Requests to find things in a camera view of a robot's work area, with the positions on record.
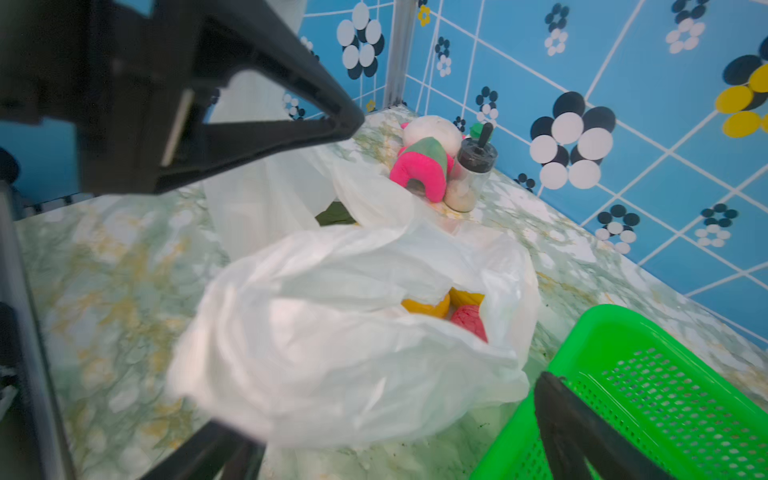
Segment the white plastic bag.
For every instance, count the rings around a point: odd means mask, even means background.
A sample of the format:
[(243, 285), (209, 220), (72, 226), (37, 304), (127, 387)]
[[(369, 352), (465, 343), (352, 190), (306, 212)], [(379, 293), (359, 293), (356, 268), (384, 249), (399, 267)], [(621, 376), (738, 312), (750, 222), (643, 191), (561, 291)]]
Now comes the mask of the white plastic bag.
[[(540, 303), (507, 232), (440, 215), (330, 146), (204, 181), (230, 263), (207, 285), (166, 377), (221, 423), (283, 447), (436, 433), (524, 399)], [(480, 293), (488, 342), (401, 302)]]

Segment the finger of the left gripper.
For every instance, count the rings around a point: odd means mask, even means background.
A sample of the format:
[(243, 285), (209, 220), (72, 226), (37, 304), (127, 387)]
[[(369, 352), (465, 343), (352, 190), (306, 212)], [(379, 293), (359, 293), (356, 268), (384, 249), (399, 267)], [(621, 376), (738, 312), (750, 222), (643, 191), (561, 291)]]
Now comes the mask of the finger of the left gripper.
[[(350, 138), (364, 115), (263, 1), (159, 1), (150, 16), (89, 6), (78, 127), (82, 188), (162, 194), (285, 151)], [(316, 120), (210, 124), (232, 78), (255, 71), (322, 112)]]

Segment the orange yellow mango toy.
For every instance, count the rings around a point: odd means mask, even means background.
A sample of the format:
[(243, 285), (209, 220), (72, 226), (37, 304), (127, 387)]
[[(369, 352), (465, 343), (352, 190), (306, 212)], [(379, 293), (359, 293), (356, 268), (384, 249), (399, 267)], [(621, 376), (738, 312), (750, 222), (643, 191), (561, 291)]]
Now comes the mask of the orange yellow mango toy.
[(451, 308), (451, 300), (450, 295), (446, 294), (442, 300), (434, 305), (405, 299), (401, 302), (401, 306), (411, 314), (426, 315), (445, 320)]

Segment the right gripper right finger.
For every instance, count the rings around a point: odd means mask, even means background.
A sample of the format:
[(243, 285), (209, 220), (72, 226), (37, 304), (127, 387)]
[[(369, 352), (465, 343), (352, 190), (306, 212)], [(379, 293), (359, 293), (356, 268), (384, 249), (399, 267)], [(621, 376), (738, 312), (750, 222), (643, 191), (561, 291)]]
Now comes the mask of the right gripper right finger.
[(555, 479), (669, 479), (552, 373), (534, 386), (535, 417)]

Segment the green plastic basket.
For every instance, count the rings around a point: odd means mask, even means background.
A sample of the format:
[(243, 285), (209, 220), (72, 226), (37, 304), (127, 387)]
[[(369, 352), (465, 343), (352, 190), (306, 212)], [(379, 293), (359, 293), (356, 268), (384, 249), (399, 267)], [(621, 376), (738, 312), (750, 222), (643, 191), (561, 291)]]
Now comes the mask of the green plastic basket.
[[(765, 412), (627, 308), (600, 305), (584, 313), (544, 372), (560, 377), (669, 479), (767, 475)], [(555, 479), (535, 417), (534, 386), (475, 478)]]

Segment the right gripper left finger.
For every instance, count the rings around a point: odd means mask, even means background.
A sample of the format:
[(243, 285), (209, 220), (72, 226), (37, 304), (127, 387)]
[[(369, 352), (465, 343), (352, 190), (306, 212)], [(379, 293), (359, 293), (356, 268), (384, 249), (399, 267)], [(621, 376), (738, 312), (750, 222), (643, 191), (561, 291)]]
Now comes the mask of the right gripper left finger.
[(142, 479), (256, 479), (265, 452), (264, 443), (209, 421)]

